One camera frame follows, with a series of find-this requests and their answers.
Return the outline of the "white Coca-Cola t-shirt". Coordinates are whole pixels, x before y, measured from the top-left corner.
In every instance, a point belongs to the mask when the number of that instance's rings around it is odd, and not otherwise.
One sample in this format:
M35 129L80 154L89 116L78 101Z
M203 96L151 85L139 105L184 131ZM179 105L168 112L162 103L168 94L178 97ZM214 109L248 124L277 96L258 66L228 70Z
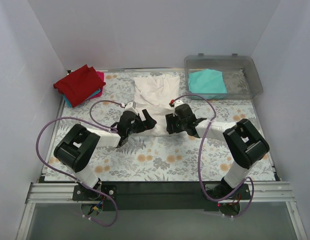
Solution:
M139 133L140 136L167 136L166 115L173 113L169 103L179 96L180 77L171 74L138 76L133 78L136 109L147 110L156 121L154 128Z

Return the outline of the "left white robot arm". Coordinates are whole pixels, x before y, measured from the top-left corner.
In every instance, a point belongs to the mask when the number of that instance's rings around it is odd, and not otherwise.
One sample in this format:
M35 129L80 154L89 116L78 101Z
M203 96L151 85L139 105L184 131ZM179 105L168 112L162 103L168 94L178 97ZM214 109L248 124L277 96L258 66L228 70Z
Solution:
M120 148L133 134L153 129L157 121L146 109L142 114L125 110L111 125L116 131L94 130L75 124L55 147L53 155L79 180L81 192L90 200L101 197L101 180L89 166L96 148Z

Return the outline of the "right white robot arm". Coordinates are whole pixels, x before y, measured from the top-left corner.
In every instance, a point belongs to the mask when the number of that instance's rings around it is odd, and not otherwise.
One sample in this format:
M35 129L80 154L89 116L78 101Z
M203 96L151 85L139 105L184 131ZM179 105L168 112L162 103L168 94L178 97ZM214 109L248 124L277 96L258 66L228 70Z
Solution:
M172 100L169 104L173 113L165 116L167 132L177 134L186 132L189 136L223 141L233 157L233 163L220 183L206 190L205 197L210 201L232 199L240 192L251 168L270 150L270 146L255 126L246 118L238 122L218 122L213 119L196 118L191 107L182 101Z

